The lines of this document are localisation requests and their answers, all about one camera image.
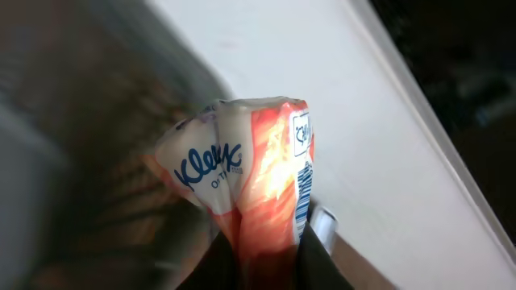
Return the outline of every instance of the plastic wrapper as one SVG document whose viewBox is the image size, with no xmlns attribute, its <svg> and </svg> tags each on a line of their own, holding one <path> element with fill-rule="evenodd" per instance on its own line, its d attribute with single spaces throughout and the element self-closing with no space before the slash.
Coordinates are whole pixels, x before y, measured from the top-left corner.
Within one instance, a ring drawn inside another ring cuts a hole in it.
<svg viewBox="0 0 516 290">
<path fill-rule="evenodd" d="M 217 101 L 167 131 L 155 158 L 149 167 L 167 185 L 210 211 L 245 284 L 288 283 L 313 175 L 314 134 L 304 101 Z"/>
</svg>

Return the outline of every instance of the kleenex logo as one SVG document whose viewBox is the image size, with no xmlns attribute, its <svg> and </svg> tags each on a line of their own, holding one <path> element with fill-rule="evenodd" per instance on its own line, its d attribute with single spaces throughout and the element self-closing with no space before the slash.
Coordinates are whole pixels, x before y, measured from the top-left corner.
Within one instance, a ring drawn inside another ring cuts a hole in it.
<svg viewBox="0 0 516 290">
<path fill-rule="evenodd" d="M 308 150 L 312 139 L 311 137 L 312 130 L 308 113 L 293 117 L 294 156 L 300 156 Z"/>
<path fill-rule="evenodd" d="M 202 178 L 205 175 L 208 175 L 211 171 L 217 169 L 217 165 L 226 165 L 225 170 L 223 169 L 223 172 L 219 173 L 219 175 L 223 179 L 223 176 L 225 176 L 227 172 L 230 171 L 231 166 L 240 166 L 240 164 L 242 163 L 241 154 L 238 154 L 238 161 L 233 161 L 233 157 L 235 153 L 240 149 L 240 147 L 241 145 L 237 144 L 235 147 L 233 147 L 233 149 L 229 150 L 229 145 L 226 143 L 224 144 L 224 149 L 222 151 L 221 156 L 221 147 L 219 146 L 217 149 L 215 145 L 212 145 L 211 151 L 206 150 L 202 154 L 202 159 L 199 155 L 199 152 L 192 148 L 188 151 L 188 160 L 192 165 L 192 168 L 195 170 L 196 173 L 198 173 L 198 175 L 194 177 L 188 176 L 188 174 L 186 173 L 186 165 L 188 164 L 188 161 L 186 159 L 183 159 L 183 161 L 181 162 L 181 174 L 177 170 L 174 170 L 174 173 L 176 173 L 177 178 L 182 184 L 188 186 L 190 189 L 192 189 L 192 191 L 195 191 L 190 184 L 196 184 L 201 182 Z"/>
</svg>

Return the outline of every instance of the tissue packet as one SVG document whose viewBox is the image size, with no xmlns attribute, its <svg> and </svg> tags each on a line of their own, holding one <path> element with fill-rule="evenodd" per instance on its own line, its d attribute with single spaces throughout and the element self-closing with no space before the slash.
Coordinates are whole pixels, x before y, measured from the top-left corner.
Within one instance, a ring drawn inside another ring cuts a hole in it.
<svg viewBox="0 0 516 290">
<path fill-rule="evenodd" d="M 162 180 L 207 207 L 243 267 L 292 248 L 295 254 L 314 162 L 304 101 L 217 101 L 167 131 L 155 158 L 164 169 Z"/>
</svg>

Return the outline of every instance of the white surface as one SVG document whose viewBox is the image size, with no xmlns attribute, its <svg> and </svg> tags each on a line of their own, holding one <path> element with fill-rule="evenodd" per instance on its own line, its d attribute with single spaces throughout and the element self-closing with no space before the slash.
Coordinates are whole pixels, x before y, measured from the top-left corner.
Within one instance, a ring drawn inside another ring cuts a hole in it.
<svg viewBox="0 0 516 290">
<path fill-rule="evenodd" d="M 234 97 L 307 100 L 314 196 L 401 288 L 516 289 L 496 240 L 338 0 L 149 0 Z"/>
</svg>

